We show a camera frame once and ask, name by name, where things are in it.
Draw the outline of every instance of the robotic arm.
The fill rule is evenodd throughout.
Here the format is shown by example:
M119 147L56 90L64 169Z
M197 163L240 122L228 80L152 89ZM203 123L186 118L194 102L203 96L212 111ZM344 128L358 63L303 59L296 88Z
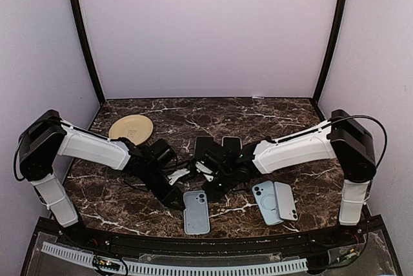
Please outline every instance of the robotic arm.
M365 201L368 185L376 174L371 134L355 120L333 123L347 117L336 110L329 121L286 137L244 146L241 153L232 153L217 143L211 144L197 161L197 168L212 173L204 191L209 201L220 200L239 183L280 168L318 159L338 159L344 174L339 223L356 225ZM181 190L172 186L162 171L176 154L165 140L151 146L136 146L128 139L110 140L76 128L47 111L19 138L20 172L64 228L77 224L81 218L57 180L52 164L56 155L67 155L100 163L139 177L165 206L183 210Z

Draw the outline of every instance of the white panel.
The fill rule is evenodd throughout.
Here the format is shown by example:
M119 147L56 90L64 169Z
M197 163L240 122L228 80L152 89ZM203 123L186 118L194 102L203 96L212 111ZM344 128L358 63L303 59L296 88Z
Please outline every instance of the white panel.
M405 275L413 271L413 0L347 0L343 25L321 108L378 118L387 128L388 152L368 205L381 213ZM383 147L372 130L376 158Z
M0 0L0 99L0 274L20 275L47 211L29 182L13 178L17 139L48 109L87 127L99 106L69 0ZM67 160L55 166L60 179Z
M309 97L336 0L81 0L108 98Z

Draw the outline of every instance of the plate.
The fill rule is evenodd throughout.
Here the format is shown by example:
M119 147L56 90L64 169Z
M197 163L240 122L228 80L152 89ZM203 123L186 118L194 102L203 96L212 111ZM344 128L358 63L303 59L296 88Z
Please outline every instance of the plate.
M135 145L144 143L152 134L154 124L143 115L129 115L116 121L109 130L110 139L126 137Z

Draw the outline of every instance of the marble surface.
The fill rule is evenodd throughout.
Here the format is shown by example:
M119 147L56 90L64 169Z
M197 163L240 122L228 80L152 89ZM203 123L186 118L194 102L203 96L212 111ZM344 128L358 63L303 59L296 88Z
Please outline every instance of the marble surface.
M319 123L308 99L131 99L107 101L91 130L108 135L111 125L126 115L142 114L154 123L147 143L166 139L180 160L191 157L197 136L217 142L236 136L251 143L265 136L281 137ZM303 232L333 226L341 200L343 173L335 160L321 160L284 168L253 179L291 185L298 221L266 226L251 192L229 192L210 203L209 234L197 238L257 237ZM203 177L177 183L183 192L200 190ZM139 179L96 163L75 160L65 188L90 228L156 237L188 237L183 213L165 208L145 190Z

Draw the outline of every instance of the round plate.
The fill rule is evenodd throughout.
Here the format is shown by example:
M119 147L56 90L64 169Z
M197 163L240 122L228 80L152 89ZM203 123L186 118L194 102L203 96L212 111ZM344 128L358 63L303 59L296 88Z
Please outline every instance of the round plate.
M110 127L109 138L126 137L135 145L139 145L150 137L153 130L154 124L148 117L129 115L120 118Z

